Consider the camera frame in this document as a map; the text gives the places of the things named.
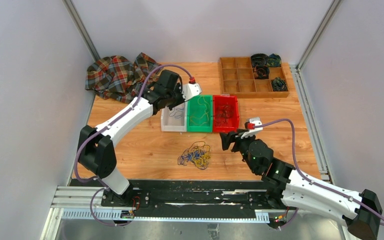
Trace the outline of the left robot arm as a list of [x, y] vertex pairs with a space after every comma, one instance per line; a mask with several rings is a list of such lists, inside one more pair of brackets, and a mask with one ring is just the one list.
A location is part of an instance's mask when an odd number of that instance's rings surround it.
[[114, 193], [120, 206], [129, 206], [133, 193], [130, 182], [117, 169], [115, 147], [121, 139], [142, 121], [163, 109], [174, 109], [201, 93], [192, 78], [183, 83], [181, 77], [170, 70], [163, 70], [155, 83], [143, 84], [137, 97], [109, 120], [80, 131], [75, 164], [81, 164], [101, 181], [106, 190]]

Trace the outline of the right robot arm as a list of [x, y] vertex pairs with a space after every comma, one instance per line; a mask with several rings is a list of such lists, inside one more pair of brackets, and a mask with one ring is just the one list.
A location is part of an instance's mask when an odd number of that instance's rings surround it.
[[356, 238], [378, 238], [383, 210], [375, 192], [349, 190], [299, 171], [274, 157], [273, 149], [261, 139], [247, 136], [244, 129], [222, 132], [220, 138], [222, 149], [240, 153], [250, 171], [267, 185], [265, 200], [271, 208], [313, 212], [345, 226]]

